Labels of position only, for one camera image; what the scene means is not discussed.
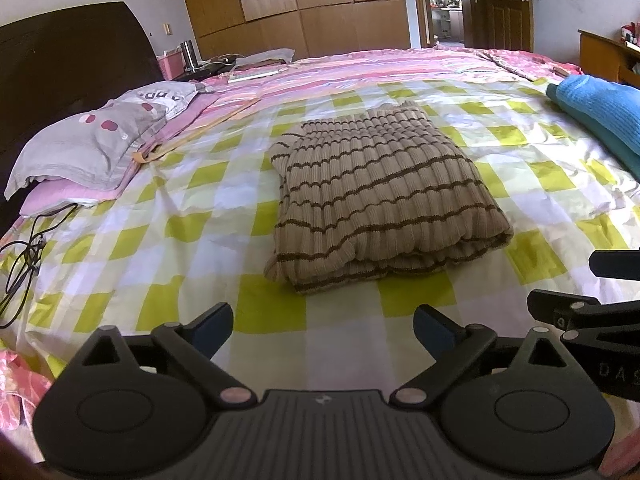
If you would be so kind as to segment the beige brown striped knit sweater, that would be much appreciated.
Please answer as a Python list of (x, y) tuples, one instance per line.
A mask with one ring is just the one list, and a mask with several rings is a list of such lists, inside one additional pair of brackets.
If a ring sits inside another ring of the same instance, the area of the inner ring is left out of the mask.
[(513, 236), (472, 159), (412, 101), (301, 122), (267, 156), (280, 186), (265, 276), (300, 294), (431, 273)]

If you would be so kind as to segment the wooden side cabinet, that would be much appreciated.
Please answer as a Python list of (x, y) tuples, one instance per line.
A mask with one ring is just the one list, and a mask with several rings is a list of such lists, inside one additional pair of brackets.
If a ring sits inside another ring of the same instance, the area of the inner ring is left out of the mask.
[(639, 88), (639, 48), (579, 31), (579, 66), (582, 71), (608, 81)]

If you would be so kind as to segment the blue knit garment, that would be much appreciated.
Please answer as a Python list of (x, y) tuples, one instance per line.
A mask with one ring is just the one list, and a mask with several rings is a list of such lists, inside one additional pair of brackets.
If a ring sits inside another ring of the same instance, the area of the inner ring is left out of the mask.
[(589, 75), (548, 84), (546, 95), (639, 180), (639, 90)]

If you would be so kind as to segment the dark brown wooden door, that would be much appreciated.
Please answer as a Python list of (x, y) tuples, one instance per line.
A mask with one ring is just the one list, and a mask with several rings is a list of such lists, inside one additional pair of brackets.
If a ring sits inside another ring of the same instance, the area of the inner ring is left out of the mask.
[(533, 50), (530, 0), (471, 0), (473, 40), (478, 48)]

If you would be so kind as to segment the white book on bed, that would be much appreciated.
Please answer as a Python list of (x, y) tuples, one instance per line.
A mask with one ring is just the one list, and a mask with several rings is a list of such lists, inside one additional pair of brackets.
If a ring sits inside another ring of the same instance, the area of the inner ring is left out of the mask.
[(287, 70), (288, 66), (266, 66), (255, 67), (251, 68), (250, 70), (232, 70), (229, 73), (228, 83), (235, 84), (236, 82), (267, 78), (285, 73)]

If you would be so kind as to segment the pink storage box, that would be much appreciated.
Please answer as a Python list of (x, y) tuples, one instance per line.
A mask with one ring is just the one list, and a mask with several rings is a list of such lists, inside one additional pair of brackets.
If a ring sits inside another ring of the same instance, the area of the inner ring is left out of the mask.
[(173, 80), (184, 72), (184, 59), (180, 48), (165, 51), (157, 58), (165, 80)]

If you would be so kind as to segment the grey pillow with pink dots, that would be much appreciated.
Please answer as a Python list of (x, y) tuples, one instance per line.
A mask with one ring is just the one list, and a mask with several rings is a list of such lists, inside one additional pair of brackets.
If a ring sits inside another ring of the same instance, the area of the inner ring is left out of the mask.
[(43, 128), (17, 156), (4, 197), (51, 179), (97, 191), (117, 188), (134, 152), (206, 92), (201, 82), (157, 81)]

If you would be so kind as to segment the pink striped quilt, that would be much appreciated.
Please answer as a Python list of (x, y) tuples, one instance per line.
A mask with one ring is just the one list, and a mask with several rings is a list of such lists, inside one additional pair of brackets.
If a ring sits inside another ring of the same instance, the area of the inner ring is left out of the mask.
[(117, 188), (41, 181), (23, 218), (72, 208), (78, 226), (164, 228), (202, 222), (244, 231), (277, 220), (279, 176), (267, 152), (308, 120), (362, 114), (412, 101), (472, 159), (509, 220), (582, 221), (605, 207), (599, 164), (583, 128), (546, 97), (550, 62), (506, 50), (376, 50), (308, 58), (285, 73), (228, 83), (209, 92), (132, 155)]

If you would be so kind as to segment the metal thermos cup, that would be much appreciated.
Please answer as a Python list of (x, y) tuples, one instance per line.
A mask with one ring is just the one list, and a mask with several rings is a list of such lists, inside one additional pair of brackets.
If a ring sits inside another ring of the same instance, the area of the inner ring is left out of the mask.
[(195, 72), (198, 69), (198, 56), (195, 53), (192, 41), (183, 41), (180, 44), (180, 50), (184, 61), (184, 70), (191, 73)]

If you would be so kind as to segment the wooden wardrobe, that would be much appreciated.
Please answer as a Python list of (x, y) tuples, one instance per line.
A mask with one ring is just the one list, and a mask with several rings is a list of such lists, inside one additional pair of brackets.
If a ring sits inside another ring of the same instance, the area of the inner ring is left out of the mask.
[(296, 58), (405, 49), (405, 0), (186, 0), (203, 58), (277, 48)]

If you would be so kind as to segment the green white checkered bed sheet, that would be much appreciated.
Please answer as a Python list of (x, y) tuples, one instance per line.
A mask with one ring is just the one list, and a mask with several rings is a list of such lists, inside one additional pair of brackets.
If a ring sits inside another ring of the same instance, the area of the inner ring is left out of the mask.
[[(512, 244), (424, 278), (310, 296), (267, 281), (279, 184), (269, 145), (304, 119), (407, 100), (476, 162), (514, 226)], [(48, 375), (102, 325), (143, 333), (225, 301), (234, 332), (215, 360), (250, 388), (392, 391), (431, 361), (412, 332), (420, 304), (521, 337), (532, 289), (605, 304), (639, 295), (588, 266), (597, 249), (638, 246), (638, 184), (541, 82), (427, 79), (263, 106), (144, 168), (118, 200), (27, 221), (13, 236), (33, 232), (47, 245), (3, 315), (1, 343)]]

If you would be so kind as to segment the dark wooden headboard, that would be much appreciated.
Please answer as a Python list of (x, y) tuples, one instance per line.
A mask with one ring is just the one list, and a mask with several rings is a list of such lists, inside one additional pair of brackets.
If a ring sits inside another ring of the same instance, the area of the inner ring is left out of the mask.
[(162, 78), (149, 39), (122, 1), (2, 26), (1, 229), (24, 214), (27, 194), (41, 182), (4, 197), (17, 156), (37, 132)]

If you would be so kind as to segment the grey cloth on nightstand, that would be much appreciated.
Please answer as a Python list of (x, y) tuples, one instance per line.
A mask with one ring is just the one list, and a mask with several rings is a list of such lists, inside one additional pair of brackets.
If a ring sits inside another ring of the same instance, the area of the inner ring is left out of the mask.
[(256, 67), (270, 64), (291, 64), (294, 61), (295, 50), (279, 48), (262, 51), (247, 56), (239, 56), (235, 62), (235, 68)]

